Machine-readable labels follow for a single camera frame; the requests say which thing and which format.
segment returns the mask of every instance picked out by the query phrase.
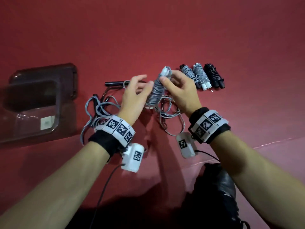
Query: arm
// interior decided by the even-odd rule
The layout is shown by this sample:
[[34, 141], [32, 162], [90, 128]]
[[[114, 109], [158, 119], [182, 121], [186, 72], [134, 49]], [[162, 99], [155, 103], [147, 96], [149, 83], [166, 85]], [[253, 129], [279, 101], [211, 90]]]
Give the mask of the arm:
[[[165, 77], [160, 81], [188, 117], [202, 107], [193, 80], [183, 73], [173, 71], [172, 82]], [[230, 131], [218, 135], [210, 145], [245, 198], [267, 222], [280, 228], [305, 228], [305, 187], [300, 181]]]
[[[133, 77], [123, 95], [118, 116], [130, 125], [139, 117], [153, 88], [153, 82], [139, 83], [146, 77]], [[89, 142], [24, 199], [6, 211], [0, 217], [0, 228], [65, 228], [109, 157], [102, 146]]]

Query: person's left arm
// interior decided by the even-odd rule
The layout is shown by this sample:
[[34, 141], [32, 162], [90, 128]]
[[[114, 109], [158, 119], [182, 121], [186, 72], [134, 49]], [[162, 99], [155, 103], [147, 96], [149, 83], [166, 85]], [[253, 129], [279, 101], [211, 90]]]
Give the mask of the person's left arm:
[[[119, 117], [133, 125], [143, 110], [153, 82], [135, 76], [123, 95]], [[107, 151], [89, 142], [55, 173], [0, 217], [0, 228], [65, 228], [109, 159]]]

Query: pink surface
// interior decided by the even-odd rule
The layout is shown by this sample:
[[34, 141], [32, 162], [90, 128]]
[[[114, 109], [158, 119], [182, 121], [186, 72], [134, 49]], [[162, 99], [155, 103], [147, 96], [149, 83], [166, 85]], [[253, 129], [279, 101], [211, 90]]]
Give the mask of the pink surface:
[[[200, 92], [201, 102], [225, 116], [251, 147], [276, 142], [258, 150], [304, 182], [304, 7], [304, 0], [0, 0], [0, 82], [5, 85], [17, 69], [74, 63], [80, 129], [87, 121], [86, 100], [102, 94], [105, 81], [142, 73], [153, 80], [164, 66], [211, 62], [226, 88]], [[181, 127], [178, 119], [168, 125], [173, 133]], [[160, 184], [158, 204], [179, 206], [210, 158], [183, 159], [175, 138], [150, 113], [141, 116], [135, 130], [134, 142], [149, 146], [146, 157], [138, 173], [114, 174], [104, 201], [139, 196]], [[207, 145], [198, 147], [212, 152]], [[74, 136], [2, 150], [0, 211], [80, 148]], [[96, 204], [119, 163], [114, 157], [105, 167], [84, 206]], [[241, 195], [238, 203], [252, 228], [265, 226]]]

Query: person's right hand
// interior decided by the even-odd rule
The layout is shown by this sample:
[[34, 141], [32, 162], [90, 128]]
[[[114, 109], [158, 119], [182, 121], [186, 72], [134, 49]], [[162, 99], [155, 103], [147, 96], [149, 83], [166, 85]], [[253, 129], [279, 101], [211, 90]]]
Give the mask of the person's right hand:
[[195, 82], [181, 71], [172, 72], [172, 81], [164, 76], [159, 80], [171, 93], [178, 108], [190, 118], [194, 111], [202, 107]]

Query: black wristband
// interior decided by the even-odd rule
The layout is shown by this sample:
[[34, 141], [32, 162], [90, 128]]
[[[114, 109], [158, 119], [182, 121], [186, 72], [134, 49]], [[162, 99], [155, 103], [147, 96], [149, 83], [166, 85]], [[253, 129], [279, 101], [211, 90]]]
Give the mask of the black wristband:
[[[191, 126], [194, 125], [197, 120], [199, 120], [203, 114], [205, 114], [206, 112], [208, 112], [209, 109], [207, 107], [202, 107], [200, 109], [197, 109], [196, 111], [194, 111], [189, 119]], [[227, 131], [227, 130], [231, 130], [231, 127], [228, 124], [223, 124], [222, 126], [220, 126], [206, 141], [207, 144], [210, 144], [219, 134]]]
[[110, 157], [112, 157], [113, 154], [124, 149], [121, 143], [114, 136], [103, 130], [97, 130], [89, 138], [88, 141], [96, 142], [97, 144], [102, 146], [107, 151]]

